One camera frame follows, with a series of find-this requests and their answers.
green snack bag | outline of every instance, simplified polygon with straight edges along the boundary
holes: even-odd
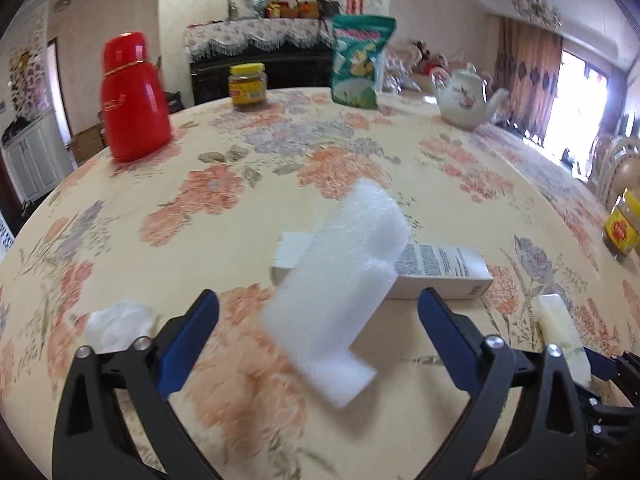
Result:
[[[373,89],[376,66],[382,61],[380,53],[394,30],[395,18],[334,17],[334,70],[331,74],[334,102],[356,108],[378,108]]]

floral tablecloth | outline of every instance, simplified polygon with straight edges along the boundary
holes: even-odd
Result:
[[[489,125],[462,132],[435,106],[403,97],[385,96],[376,111],[335,105],[327,89],[272,91],[269,101],[252,113],[222,100],[175,114],[174,142],[134,163],[114,164],[105,150],[17,237],[0,267],[0,410],[47,475],[88,314],[129,299],[153,306],[162,326],[212,288],[220,322],[170,401],[225,479],[414,478],[468,399],[415,303],[387,301],[365,327],[354,350],[378,376],[340,411],[300,380],[260,324],[282,232],[316,229],[362,176],[397,200],[413,239],[482,251],[491,289],[450,304],[484,333],[539,349],[531,300],[556,292],[585,344],[640,351],[637,257],[624,266],[610,257],[602,206],[521,140]],[[130,400],[119,399],[143,459],[160,468]]]

flower vase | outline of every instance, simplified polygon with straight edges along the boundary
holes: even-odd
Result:
[[[269,2],[267,0],[249,0],[249,5],[254,10],[256,18],[264,18],[264,9],[267,8]]]

metal screw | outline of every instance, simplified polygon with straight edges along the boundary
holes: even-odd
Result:
[[[76,357],[78,359],[84,359],[85,357],[89,357],[93,349],[89,345],[81,346],[78,350],[76,350]]]
[[[562,355],[562,349],[558,345],[551,343],[546,348],[553,357],[560,357]]]
[[[147,337],[146,335],[139,337],[133,342],[133,348],[135,348],[138,351],[146,350],[150,346],[151,346],[151,338]]]
[[[485,341],[489,348],[502,348],[504,346],[504,339],[497,335],[491,335]]]

red lid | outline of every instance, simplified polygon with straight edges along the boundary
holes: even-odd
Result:
[[[147,61],[146,39],[142,32],[128,32],[104,46],[104,73],[136,61]]]

